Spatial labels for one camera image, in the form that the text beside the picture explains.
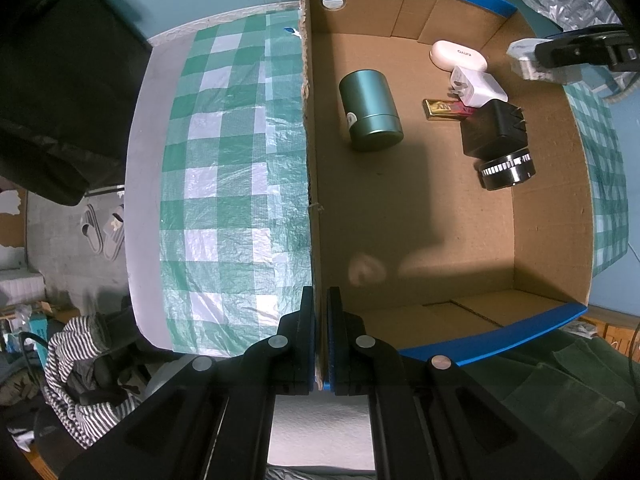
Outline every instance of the hole in cardboard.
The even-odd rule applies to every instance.
[[[322,0],[322,6],[328,10],[340,10],[344,7],[344,0]]]

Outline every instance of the checkered plastic sheet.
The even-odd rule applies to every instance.
[[[626,254],[626,177],[607,104],[582,82],[564,87],[580,131],[593,200],[593,276]]]
[[[169,120],[161,280],[176,351],[235,356],[311,284],[296,10],[199,31]]]

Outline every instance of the cardboard box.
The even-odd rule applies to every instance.
[[[303,0],[300,21],[319,311],[339,286],[370,335],[417,357],[458,352],[458,362],[583,313],[593,258],[587,165],[562,87],[511,72],[508,45],[534,37],[522,15],[465,0],[344,0],[339,10],[321,1]],[[523,108],[537,170],[528,182],[484,190],[460,124],[426,120],[422,100],[449,90],[450,74],[430,61],[436,40],[482,52]],[[350,148],[338,93],[341,78],[365,68],[385,74],[404,129],[381,152]]]

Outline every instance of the teal box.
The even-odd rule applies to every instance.
[[[44,314],[37,312],[36,314],[31,314],[29,318],[29,327],[31,328],[31,332],[35,335],[39,335],[44,341],[47,341],[47,316]],[[42,368],[47,363],[47,349],[44,346],[35,343],[36,352],[38,353],[38,358],[40,359],[40,364]]]

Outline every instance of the slipper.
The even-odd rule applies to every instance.
[[[109,220],[102,228],[104,231],[104,249],[102,254],[110,262],[116,259],[124,240],[124,206],[119,205],[111,211]]]
[[[102,235],[100,229],[98,229],[98,219],[95,217],[94,206],[87,204],[82,213],[82,223],[80,229],[82,234],[89,241],[89,245],[95,254],[100,254],[102,251]]]

